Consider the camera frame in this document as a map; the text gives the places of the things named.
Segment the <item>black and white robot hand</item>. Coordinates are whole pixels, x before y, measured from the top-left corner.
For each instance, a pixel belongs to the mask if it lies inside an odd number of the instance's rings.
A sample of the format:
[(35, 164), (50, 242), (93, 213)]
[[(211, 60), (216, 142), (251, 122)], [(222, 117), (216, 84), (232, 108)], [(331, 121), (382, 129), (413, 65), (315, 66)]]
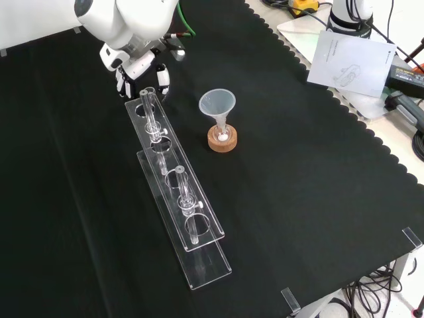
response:
[(110, 72), (115, 72), (117, 92), (121, 97), (133, 99), (136, 80), (154, 64), (156, 57), (169, 49), (161, 40), (129, 42), (122, 48), (112, 49), (104, 44), (100, 57)]

